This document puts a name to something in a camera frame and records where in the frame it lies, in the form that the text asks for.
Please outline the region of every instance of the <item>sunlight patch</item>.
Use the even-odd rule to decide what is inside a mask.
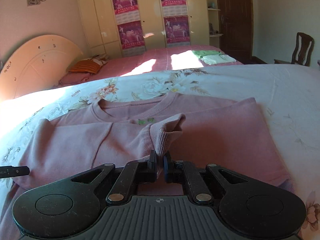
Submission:
[[[131,72],[129,72],[127,74],[123,74],[121,77],[138,75],[138,74],[142,74],[145,72],[150,72],[155,63],[156,63],[156,59],[150,59],[150,60],[142,63],[141,65],[137,66],[136,68],[134,68]]]
[[[191,50],[171,56],[172,70],[185,68],[201,68],[203,65],[199,62],[196,55]]]
[[[151,36],[154,36],[154,33],[146,33],[146,35],[144,35],[143,37],[144,38],[148,38],[148,37],[151,37]]]
[[[57,101],[68,88],[39,91],[0,103],[0,138],[40,108]]]

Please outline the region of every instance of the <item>wall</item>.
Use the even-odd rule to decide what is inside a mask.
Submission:
[[[88,53],[77,0],[0,0],[0,60],[5,63],[23,43],[43,34],[63,36]]]
[[[253,56],[267,63],[291,61],[297,32],[312,36],[315,48],[311,67],[319,68],[320,0],[253,0]]]

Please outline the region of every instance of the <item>floral bedsheet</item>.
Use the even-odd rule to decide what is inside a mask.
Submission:
[[[0,104],[1,165],[18,164],[41,118],[52,120],[101,98],[138,101],[169,91],[233,100],[255,97],[292,175],[295,192],[306,203],[303,239],[320,239],[320,73],[304,66],[238,65],[151,72],[6,101]],[[11,182],[0,181],[0,208]]]

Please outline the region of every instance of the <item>wooden chair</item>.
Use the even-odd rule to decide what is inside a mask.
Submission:
[[[300,52],[298,54],[299,36],[301,37],[301,48],[300,48]],[[297,33],[296,48],[294,49],[294,52],[292,54],[291,62],[275,59],[275,64],[296,64],[296,63],[298,63],[299,65],[303,65],[303,62],[306,58],[306,54],[307,54],[307,50],[308,50],[309,46],[310,46],[310,49],[308,51],[307,60],[304,65],[310,67],[311,53],[312,53],[313,48],[315,46],[315,40],[311,36],[309,36],[305,33]]]

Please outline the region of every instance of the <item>folded white cloth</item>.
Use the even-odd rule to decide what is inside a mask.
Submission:
[[[202,61],[209,65],[223,64],[236,62],[236,59],[230,57],[229,55],[208,55],[201,58]]]

